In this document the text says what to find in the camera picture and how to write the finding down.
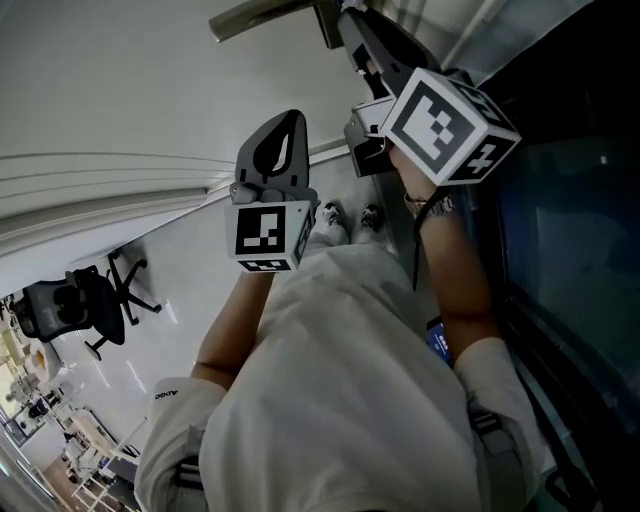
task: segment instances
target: white pants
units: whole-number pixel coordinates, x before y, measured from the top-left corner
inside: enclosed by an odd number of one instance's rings
[[[378,244],[382,245],[380,233],[376,233],[373,229],[362,228],[355,234],[351,243],[354,244]],[[311,233],[307,242],[306,251],[317,251],[320,249],[328,249],[338,245],[348,245],[349,235],[340,224],[321,225],[317,231]]]

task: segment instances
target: black office chair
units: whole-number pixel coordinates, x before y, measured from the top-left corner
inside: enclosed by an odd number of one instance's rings
[[[98,361],[102,360],[98,351],[107,341],[122,345],[125,338],[120,306],[131,325],[137,325],[139,320],[131,314],[129,302],[153,313],[159,313],[162,306],[150,306],[129,291],[138,268],[146,267],[147,262],[136,262],[123,283],[114,264],[117,257],[117,253],[108,256],[115,289],[95,266],[67,272],[63,281],[39,281],[24,288],[24,297],[15,303],[24,335],[48,343],[67,332],[94,327],[102,338],[94,344],[85,341],[85,345]]]

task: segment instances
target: white cube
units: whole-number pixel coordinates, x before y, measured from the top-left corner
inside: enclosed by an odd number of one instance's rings
[[[313,213],[309,201],[228,206],[229,257],[246,272],[297,269],[315,222]]]
[[[482,91],[420,68],[380,131],[436,185],[479,183],[521,138]]]

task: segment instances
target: door handle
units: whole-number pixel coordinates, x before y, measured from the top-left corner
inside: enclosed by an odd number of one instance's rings
[[[313,7],[327,48],[343,46],[338,32],[340,9],[334,0],[249,0],[209,20],[218,43],[250,28],[302,9]]]

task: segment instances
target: shoe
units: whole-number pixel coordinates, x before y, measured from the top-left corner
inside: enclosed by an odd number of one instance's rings
[[[362,210],[360,225],[362,229],[371,229],[377,233],[384,222],[384,210],[376,204],[368,204]]]
[[[322,210],[322,218],[327,226],[338,224],[342,226],[342,214],[335,203],[327,203]]]

